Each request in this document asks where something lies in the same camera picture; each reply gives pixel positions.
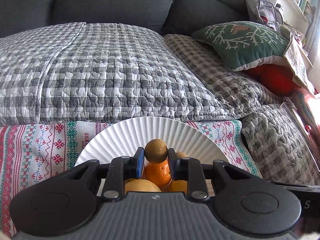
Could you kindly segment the mandarin with stem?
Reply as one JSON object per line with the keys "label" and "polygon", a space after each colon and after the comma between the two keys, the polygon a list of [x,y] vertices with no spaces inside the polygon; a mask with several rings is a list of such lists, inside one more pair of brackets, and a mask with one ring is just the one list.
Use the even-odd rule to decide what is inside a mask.
{"label": "mandarin with stem", "polygon": [[168,161],[154,164],[148,163],[145,167],[145,177],[158,187],[164,187],[171,182],[170,168]]}

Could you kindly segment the orange tomato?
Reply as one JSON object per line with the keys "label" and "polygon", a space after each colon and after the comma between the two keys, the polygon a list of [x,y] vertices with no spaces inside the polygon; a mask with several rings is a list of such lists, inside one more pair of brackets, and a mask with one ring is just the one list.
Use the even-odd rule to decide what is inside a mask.
{"label": "orange tomato", "polygon": [[183,192],[187,194],[188,183],[185,180],[172,180],[169,184],[161,187],[162,192]]}

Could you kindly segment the large yellow passion fruit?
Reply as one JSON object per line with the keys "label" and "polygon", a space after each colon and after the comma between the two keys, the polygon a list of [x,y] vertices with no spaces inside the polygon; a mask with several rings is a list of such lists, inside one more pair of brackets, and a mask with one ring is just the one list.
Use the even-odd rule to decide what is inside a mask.
{"label": "large yellow passion fruit", "polygon": [[135,179],[125,184],[125,193],[127,192],[161,192],[161,189],[149,180]]}

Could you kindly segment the white ribbed plate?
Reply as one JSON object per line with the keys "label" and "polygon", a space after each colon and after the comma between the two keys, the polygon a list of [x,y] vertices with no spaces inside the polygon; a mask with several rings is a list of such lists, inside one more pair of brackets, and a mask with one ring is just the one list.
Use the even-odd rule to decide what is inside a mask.
{"label": "white ribbed plate", "polygon": [[91,159],[107,164],[121,156],[133,156],[152,139],[161,139],[168,148],[183,152],[203,164],[227,161],[212,139],[188,124],[160,117],[132,118],[111,125],[98,133],[80,153],[76,166]]}

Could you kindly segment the brown grey checked blanket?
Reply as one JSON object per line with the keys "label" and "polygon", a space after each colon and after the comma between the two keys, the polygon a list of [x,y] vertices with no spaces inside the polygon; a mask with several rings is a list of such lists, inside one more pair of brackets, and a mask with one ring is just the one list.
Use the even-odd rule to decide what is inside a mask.
{"label": "brown grey checked blanket", "polygon": [[240,120],[248,151],[263,178],[281,183],[319,185],[319,170],[301,132],[282,103],[241,72],[227,69],[210,46],[190,36],[168,34],[165,44],[200,82],[207,101],[205,120]]}

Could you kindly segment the clear plastic sleeve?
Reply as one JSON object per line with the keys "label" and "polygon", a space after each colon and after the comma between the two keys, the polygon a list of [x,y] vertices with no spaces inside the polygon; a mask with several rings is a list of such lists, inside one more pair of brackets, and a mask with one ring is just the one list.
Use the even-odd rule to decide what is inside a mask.
{"label": "clear plastic sleeve", "polygon": [[280,107],[285,110],[291,121],[295,124],[296,130],[301,133],[304,144],[306,145],[308,152],[319,171],[319,145],[315,136],[311,133],[311,127],[304,122],[298,110],[292,103],[284,102]]}

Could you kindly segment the grey checked quilt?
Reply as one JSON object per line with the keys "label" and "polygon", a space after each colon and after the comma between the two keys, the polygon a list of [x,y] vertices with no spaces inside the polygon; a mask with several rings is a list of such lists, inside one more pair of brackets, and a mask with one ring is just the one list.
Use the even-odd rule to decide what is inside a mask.
{"label": "grey checked quilt", "polygon": [[2,125],[241,115],[142,27],[78,22],[1,39]]}

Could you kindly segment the patterned red green tablecloth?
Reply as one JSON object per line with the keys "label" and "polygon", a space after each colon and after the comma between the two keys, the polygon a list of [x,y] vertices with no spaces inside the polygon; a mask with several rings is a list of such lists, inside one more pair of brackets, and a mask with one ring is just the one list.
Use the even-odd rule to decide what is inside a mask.
{"label": "patterned red green tablecloth", "polygon": [[[189,126],[212,139],[233,165],[261,175],[241,138],[241,121],[191,121]],[[83,121],[1,127],[1,239],[17,233],[9,215],[12,197],[73,167],[90,140],[107,127]]]}

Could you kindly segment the red cushion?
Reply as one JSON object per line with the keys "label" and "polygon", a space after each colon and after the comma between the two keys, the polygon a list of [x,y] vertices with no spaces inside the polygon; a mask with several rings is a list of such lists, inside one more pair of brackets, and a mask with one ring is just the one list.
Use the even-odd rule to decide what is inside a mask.
{"label": "red cushion", "polygon": [[293,81],[291,69],[285,66],[263,64],[255,68],[244,70],[244,73],[278,96],[291,95],[299,88],[299,85]]}

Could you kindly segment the green snowflake pillow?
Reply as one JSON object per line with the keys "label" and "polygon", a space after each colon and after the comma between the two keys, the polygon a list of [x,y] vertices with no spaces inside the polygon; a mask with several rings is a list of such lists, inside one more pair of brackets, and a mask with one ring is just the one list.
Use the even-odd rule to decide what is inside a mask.
{"label": "green snowflake pillow", "polygon": [[280,55],[287,40],[274,30],[251,21],[234,21],[204,27],[192,35],[213,47],[225,65],[234,72],[263,64],[284,66]]}

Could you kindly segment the dark grey sofa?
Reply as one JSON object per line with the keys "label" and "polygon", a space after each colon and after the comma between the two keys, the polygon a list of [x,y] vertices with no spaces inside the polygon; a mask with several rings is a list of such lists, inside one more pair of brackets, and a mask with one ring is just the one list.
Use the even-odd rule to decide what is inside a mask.
{"label": "dark grey sofa", "polygon": [[1,37],[71,22],[190,35],[208,25],[248,19],[245,0],[1,0]]}

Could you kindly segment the floral paper bag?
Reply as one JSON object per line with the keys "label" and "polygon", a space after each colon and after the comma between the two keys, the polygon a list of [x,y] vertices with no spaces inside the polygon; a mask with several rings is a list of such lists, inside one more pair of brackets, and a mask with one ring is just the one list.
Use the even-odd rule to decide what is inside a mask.
{"label": "floral paper bag", "polygon": [[280,54],[284,58],[284,66],[292,72],[292,81],[300,87],[306,88],[311,94],[315,88],[308,79],[306,65],[300,46],[292,31],[283,24],[281,13],[270,0],[246,0],[249,19],[274,30],[287,40],[284,51]]}

